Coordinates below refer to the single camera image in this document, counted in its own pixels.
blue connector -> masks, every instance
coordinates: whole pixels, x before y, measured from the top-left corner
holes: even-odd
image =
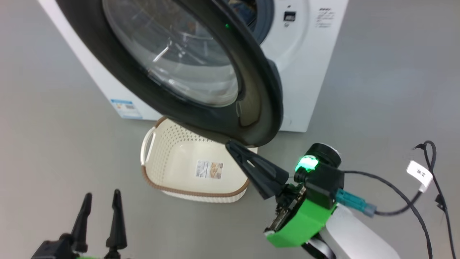
[[[337,191],[335,201],[347,207],[361,211],[364,215],[371,218],[374,216],[374,213],[377,210],[377,206],[370,203],[366,203],[366,201],[363,198],[345,192],[342,189],[339,189]]]

brown basket rim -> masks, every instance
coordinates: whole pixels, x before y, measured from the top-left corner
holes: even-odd
[[[158,127],[163,121],[165,121],[167,118],[166,117],[161,117],[155,124],[155,127]],[[190,192],[190,191],[184,191],[180,189],[174,189],[174,188],[169,188],[169,187],[164,187],[162,185],[158,185],[154,182],[152,182],[147,175],[147,169],[145,168],[145,165],[141,166],[141,171],[142,171],[142,176],[144,177],[144,180],[153,188],[162,190],[162,191],[167,191],[167,192],[172,192],[172,193],[177,193],[177,194],[184,194],[184,195],[191,195],[191,196],[202,196],[202,197],[215,197],[215,198],[221,198],[221,197],[232,197],[240,194],[243,192],[247,186],[249,185],[249,179],[246,179],[246,182],[236,191],[231,192],[231,193],[225,193],[225,194],[216,194],[216,193],[201,193],[201,192]]]

green robot part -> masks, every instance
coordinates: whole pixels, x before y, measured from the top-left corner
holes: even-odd
[[[268,234],[267,240],[275,247],[299,247],[326,225],[336,206],[328,210],[305,199],[292,219],[279,231]]]

white washing machine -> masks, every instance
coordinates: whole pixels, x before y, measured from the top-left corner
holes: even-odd
[[[39,2],[122,118],[260,145],[307,130],[348,0]]]

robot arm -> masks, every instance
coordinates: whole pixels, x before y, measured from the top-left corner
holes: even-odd
[[[388,243],[341,204],[320,230],[319,237],[310,239],[302,247],[306,251],[310,250],[310,254],[324,249],[327,253],[323,254],[327,259],[400,258]]]
[[[296,167],[294,181],[278,166],[229,141],[226,148],[264,198],[276,197],[277,217],[265,229],[275,247],[301,246],[317,259],[398,259],[396,251],[345,207],[372,217],[376,209],[343,190],[336,150],[314,144]]]

